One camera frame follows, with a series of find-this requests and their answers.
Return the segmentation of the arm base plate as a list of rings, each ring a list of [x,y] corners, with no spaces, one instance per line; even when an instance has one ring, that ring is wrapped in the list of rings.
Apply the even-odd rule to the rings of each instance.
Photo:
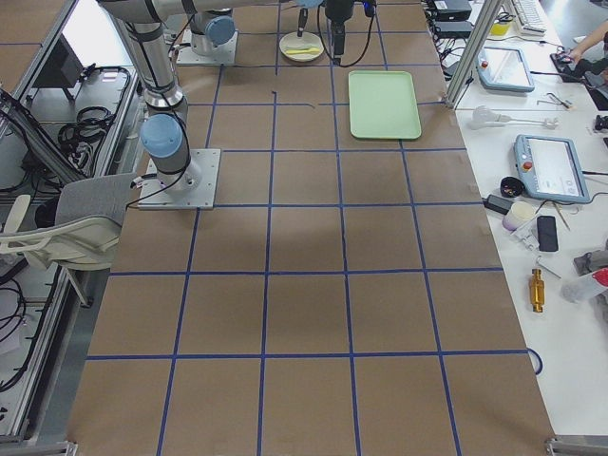
[[[225,44],[215,46],[204,35],[192,35],[188,29],[181,38],[177,64],[179,66],[233,66],[236,62],[238,31]]]
[[[184,175],[160,174],[144,180],[137,207],[142,210],[181,210],[214,208],[221,151],[216,148],[191,149],[191,162]]]

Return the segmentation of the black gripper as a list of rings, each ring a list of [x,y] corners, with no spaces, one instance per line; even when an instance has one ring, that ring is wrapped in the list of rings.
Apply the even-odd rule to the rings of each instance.
[[[332,62],[341,64],[345,47],[345,25],[352,18],[354,9],[353,0],[326,0],[325,15],[331,21],[332,34]],[[307,25],[307,9],[301,8],[298,13],[296,36],[303,37]]]

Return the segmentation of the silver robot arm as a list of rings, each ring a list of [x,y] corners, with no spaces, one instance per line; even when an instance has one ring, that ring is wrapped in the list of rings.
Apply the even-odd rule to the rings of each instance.
[[[323,4],[322,1],[296,1],[299,8],[295,32],[279,40],[279,51],[290,60],[310,62],[324,52],[318,34],[305,30],[309,10]],[[190,65],[220,66],[236,62],[238,30],[231,9],[215,9],[197,13],[189,22],[189,34],[182,40],[178,62]]]
[[[194,184],[200,169],[186,133],[188,103],[178,83],[176,70],[164,41],[163,23],[183,14],[193,32],[213,46],[221,46],[236,34],[232,10],[255,6],[256,1],[101,1],[99,5],[115,27],[143,80],[143,97],[149,118],[140,138],[156,166],[160,188],[151,193],[177,194]]]

